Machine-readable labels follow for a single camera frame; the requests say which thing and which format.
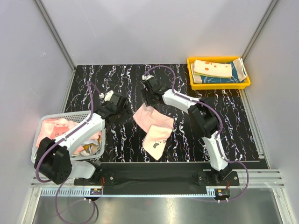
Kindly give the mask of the orange white patterned towel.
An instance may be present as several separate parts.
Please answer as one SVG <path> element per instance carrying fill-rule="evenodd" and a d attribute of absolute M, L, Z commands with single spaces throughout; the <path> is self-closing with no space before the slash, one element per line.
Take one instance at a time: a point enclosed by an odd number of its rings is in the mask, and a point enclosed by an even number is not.
<path fill-rule="evenodd" d="M 195 60 L 191 64 L 194 74 L 218 77 L 218 78 L 231 78 L 232 77 L 232 65 L 225 63 L 213 63 L 209 61 Z"/>

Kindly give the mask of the teal beige Doraemon towel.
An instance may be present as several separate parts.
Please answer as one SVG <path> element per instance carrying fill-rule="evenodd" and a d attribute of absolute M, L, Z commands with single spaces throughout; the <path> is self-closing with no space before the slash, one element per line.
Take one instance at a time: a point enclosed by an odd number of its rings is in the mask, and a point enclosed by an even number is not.
<path fill-rule="evenodd" d="M 194 74 L 191 67 L 192 79 L 195 84 L 236 84 L 242 83 L 247 78 L 248 74 L 244 67 L 243 59 L 237 58 L 231 62 L 225 63 L 232 65 L 231 78 L 207 77 Z"/>

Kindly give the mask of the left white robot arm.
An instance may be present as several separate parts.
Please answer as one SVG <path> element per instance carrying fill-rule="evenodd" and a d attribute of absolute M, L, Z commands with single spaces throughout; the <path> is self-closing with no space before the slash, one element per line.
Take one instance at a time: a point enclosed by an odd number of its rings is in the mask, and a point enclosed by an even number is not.
<path fill-rule="evenodd" d="M 59 137 L 41 140 L 34 163 L 36 179 L 41 183 L 54 182 L 59 185 L 69 178 L 84 178 L 95 185 L 101 173 L 87 161 L 72 160 L 73 153 L 92 135 L 105 128 L 123 123 L 132 116 L 128 99 L 113 93 L 98 108 L 71 130 Z"/>

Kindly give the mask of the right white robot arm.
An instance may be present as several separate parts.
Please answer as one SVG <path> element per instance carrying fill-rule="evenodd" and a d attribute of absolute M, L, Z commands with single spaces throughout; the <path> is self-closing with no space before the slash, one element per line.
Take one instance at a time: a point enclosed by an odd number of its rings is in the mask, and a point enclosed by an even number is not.
<path fill-rule="evenodd" d="M 213 182 L 223 185 L 229 179 L 232 168 L 224 153 L 220 133 L 223 123 L 218 113 L 205 101 L 192 98 L 168 87 L 163 87 L 154 76 L 142 76 L 142 91 L 147 105 L 165 104 L 175 107 L 189 116 L 192 130 L 205 143 L 210 158 Z"/>

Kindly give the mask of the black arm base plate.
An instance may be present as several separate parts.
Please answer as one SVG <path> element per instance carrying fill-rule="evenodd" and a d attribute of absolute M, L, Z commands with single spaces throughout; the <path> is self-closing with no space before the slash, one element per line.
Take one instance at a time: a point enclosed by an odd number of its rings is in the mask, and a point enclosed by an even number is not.
<path fill-rule="evenodd" d="M 215 171 L 208 162 L 102 163 L 90 179 L 77 178 L 74 184 L 116 186 L 129 182 L 183 182 L 204 187 L 240 185 L 237 172 L 230 166 Z"/>

